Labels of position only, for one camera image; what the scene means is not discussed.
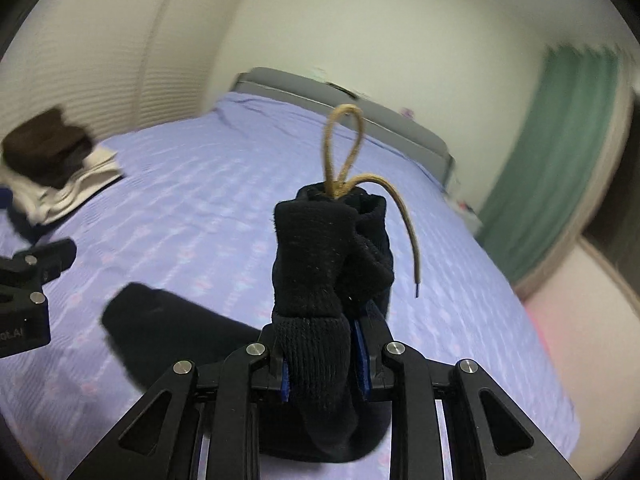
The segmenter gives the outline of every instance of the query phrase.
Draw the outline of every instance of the small object on shelf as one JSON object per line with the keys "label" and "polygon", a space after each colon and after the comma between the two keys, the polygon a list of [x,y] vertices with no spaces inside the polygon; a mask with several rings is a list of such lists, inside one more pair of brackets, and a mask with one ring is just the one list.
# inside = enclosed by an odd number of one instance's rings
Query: small object on shelf
{"label": "small object on shelf", "polygon": [[466,228],[471,232],[473,236],[476,236],[482,228],[482,222],[476,215],[473,208],[463,200],[456,200],[451,196],[445,197],[445,202],[455,213],[462,218]]}
{"label": "small object on shelf", "polygon": [[402,115],[402,117],[406,117],[411,121],[415,121],[415,113],[413,110],[411,110],[411,108],[400,108],[400,115]]}

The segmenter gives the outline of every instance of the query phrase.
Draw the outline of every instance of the bed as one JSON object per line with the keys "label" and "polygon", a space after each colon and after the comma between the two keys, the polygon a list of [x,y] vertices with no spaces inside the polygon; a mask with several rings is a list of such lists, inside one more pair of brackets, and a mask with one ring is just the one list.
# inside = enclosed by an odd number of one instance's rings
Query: bed
{"label": "bed", "polygon": [[[0,413],[34,466],[50,480],[65,479],[140,398],[99,322],[126,283],[165,288],[252,326],[270,322],[273,207],[322,180],[321,128],[341,102],[356,102],[367,118],[369,137],[353,171],[382,174],[399,189],[420,241],[415,299],[410,244],[390,206],[395,338],[434,360],[478,361],[568,457],[579,434],[574,406],[507,281],[444,202],[453,164],[445,143],[391,110],[283,72],[254,69],[232,90],[200,118],[105,140],[126,177],[41,240],[71,237],[78,257],[44,289],[51,343],[0,360]],[[347,126],[335,131],[336,160],[353,142]],[[4,215],[0,230],[2,254],[25,247]],[[348,464],[263,457],[262,477],[383,479],[389,457],[387,437]]]}

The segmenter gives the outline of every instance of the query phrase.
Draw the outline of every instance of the string loop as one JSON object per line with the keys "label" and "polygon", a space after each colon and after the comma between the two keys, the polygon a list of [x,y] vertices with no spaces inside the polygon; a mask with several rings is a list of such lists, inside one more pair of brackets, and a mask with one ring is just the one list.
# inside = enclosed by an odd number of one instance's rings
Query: string loop
{"label": "string loop", "polygon": [[[338,177],[334,180],[334,164],[332,162],[332,135],[334,133],[334,126],[340,118],[345,115],[353,114],[356,118],[357,136],[353,143],[353,147],[349,152]],[[364,118],[362,117],[362,111],[356,106],[351,104],[343,104],[335,107],[329,115],[326,123],[324,124],[324,139],[322,142],[322,162],[324,163],[324,192],[333,199],[337,199],[345,196],[358,184],[364,182],[372,182],[378,184],[386,189],[386,192],[391,195],[391,198],[396,202],[402,221],[406,227],[407,234],[409,235],[409,241],[411,242],[411,248],[414,253],[414,282],[415,282],[415,297],[418,297],[418,291],[420,288],[420,247],[418,246],[418,238],[415,235],[414,225],[411,222],[409,211],[402,200],[402,197],[398,193],[398,190],[386,179],[373,173],[361,173],[347,180],[347,175],[353,167],[362,141],[364,140]]]}

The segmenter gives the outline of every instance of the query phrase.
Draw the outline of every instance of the white towel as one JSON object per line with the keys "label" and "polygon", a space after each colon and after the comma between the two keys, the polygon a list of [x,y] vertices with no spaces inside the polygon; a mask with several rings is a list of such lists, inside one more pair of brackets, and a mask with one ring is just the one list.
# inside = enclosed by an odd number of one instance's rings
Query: white towel
{"label": "white towel", "polygon": [[122,175],[116,152],[97,146],[82,162],[62,189],[40,186],[31,179],[0,164],[0,181],[14,194],[14,207],[31,225],[46,225],[71,213],[95,193]]}

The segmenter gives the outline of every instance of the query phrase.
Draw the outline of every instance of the gray headboard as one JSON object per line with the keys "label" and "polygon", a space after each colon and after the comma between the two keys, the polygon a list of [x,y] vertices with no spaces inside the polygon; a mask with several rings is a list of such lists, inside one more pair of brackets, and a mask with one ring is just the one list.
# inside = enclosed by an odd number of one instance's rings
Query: gray headboard
{"label": "gray headboard", "polygon": [[[379,104],[348,90],[273,68],[257,67],[238,76],[232,91],[269,97],[328,115],[337,105],[355,104],[366,119],[366,134],[420,162],[443,186],[454,159],[444,141],[433,132]],[[353,118],[343,124],[353,127]]]}

